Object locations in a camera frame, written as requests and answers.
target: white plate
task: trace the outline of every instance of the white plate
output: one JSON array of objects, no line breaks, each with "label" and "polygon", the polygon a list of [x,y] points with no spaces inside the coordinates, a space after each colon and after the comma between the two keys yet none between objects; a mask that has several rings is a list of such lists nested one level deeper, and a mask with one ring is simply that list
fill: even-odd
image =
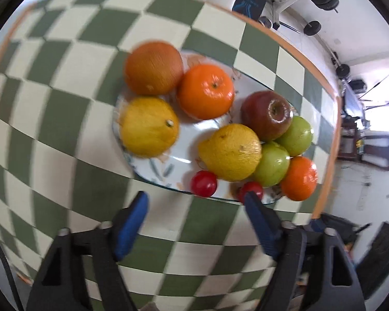
[{"label": "white plate", "polygon": [[[235,100],[229,112],[222,117],[195,121],[187,116],[178,106],[175,93],[162,96],[174,109],[180,120],[180,133],[176,143],[161,156],[143,159],[134,156],[123,146],[119,135],[118,118],[120,112],[127,106],[129,101],[136,95],[128,88],[119,95],[114,115],[114,135],[124,150],[124,157],[133,170],[145,180],[162,187],[180,192],[190,191],[190,180],[201,169],[206,169],[197,154],[197,144],[209,137],[214,131],[229,123],[240,123],[240,109],[244,99],[251,93],[269,89],[260,82],[246,76],[234,68],[230,68],[211,58],[204,57],[191,51],[181,52],[185,71],[196,64],[212,63],[222,68],[233,81],[235,87]],[[228,182],[218,180],[218,188],[213,198],[236,201],[233,193],[248,179],[240,182]],[[280,191],[266,189],[262,200],[264,203],[272,203],[281,197]]]}]

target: green and white tablecloth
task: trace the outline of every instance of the green and white tablecloth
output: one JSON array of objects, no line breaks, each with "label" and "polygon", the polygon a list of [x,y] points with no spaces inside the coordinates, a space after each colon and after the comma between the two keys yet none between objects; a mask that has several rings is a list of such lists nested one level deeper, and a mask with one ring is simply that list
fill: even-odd
[{"label": "green and white tablecloth", "polygon": [[[273,261],[243,206],[156,187],[129,169],[111,128],[122,66],[136,43],[162,39],[210,56],[285,96],[314,127],[306,152],[319,185],[279,200],[305,224],[318,197],[335,121],[334,101],[285,49],[230,13],[195,0],[46,0],[24,18],[0,62],[0,240],[31,278],[58,229],[110,220],[139,190],[150,212],[119,268],[136,305],[160,310],[246,310]],[[95,310],[102,309],[86,259]]]}]

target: red cherry tomato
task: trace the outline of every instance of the red cherry tomato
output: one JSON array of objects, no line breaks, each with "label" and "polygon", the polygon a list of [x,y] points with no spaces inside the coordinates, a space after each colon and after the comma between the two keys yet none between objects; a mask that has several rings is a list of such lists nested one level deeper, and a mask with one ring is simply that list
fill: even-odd
[{"label": "red cherry tomato", "polygon": [[241,187],[241,189],[239,189],[238,195],[237,195],[238,201],[244,203],[245,194],[248,192],[255,192],[255,194],[261,200],[262,195],[264,194],[264,189],[262,188],[262,186],[259,182],[249,181],[249,182],[245,183],[245,185],[243,185]]},{"label": "red cherry tomato", "polygon": [[190,191],[197,196],[212,196],[217,187],[216,175],[208,171],[198,171],[190,181]]}]

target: yellow lemon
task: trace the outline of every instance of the yellow lemon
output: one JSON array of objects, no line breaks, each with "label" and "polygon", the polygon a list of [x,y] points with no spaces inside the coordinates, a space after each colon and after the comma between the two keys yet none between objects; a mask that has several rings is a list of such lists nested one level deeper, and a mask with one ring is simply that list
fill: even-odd
[{"label": "yellow lemon", "polygon": [[160,98],[135,98],[121,115],[119,124],[124,146],[142,158],[159,156],[179,136],[179,119]]},{"label": "yellow lemon", "polygon": [[261,143],[249,127],[229,124],[198,145],[207,169],[223,180],[240,181],[250,176],[261,159]]}]

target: small orange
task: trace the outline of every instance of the small orange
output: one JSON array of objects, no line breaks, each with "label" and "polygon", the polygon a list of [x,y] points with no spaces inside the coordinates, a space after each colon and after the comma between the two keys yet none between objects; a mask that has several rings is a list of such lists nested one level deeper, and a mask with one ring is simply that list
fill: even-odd
[{"label": "small orange", "polygon": [[184,74],[179,51],[170,43],[145,42],[135,48],[124,65],[124,78],[138,95],[168,94],[180,83]]},{"label": "small orange", "polygon": [[206,120],[220,117],[229,111],[235,89],[231,78],[220,67],[199,64],[183,76],[176,97],[189,116]]},{"label": "small orange", "polygon": [[292,158],[280,185],[282,192],[292,201],[308,199],[317,185],[316,165],[306,157]]}]

